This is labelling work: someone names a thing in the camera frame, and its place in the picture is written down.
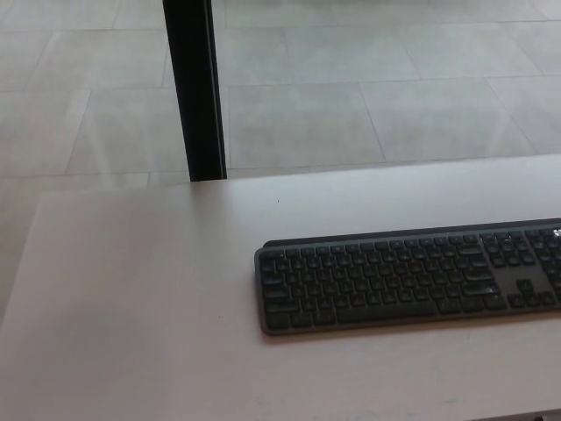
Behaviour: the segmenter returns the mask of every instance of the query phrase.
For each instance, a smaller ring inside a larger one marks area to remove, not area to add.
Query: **black metal pole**
[[[226,178],[211,0],[163,0],[192,182]]]

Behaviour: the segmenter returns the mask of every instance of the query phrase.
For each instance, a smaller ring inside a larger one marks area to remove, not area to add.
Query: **key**
[[[426,302],[338,310],[337,318],[340,324],[349,324],[378,322],[393,318],[429,317],[436,314],[436,305],[432,302]]]

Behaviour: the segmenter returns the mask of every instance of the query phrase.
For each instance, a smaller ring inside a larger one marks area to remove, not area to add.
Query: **desk surface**
[[[0,331],[10,421],[456,420],[555,410],[559,319],[271,339],[269,239],[558,218],[561,159],[45,196]]]

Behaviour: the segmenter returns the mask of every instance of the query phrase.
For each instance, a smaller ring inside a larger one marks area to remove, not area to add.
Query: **tiled floor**
[[[561,153],[561,0],[213,0],[230,177]],[[0,0],[0,319],[42,192],[188,182],[161,0]]]

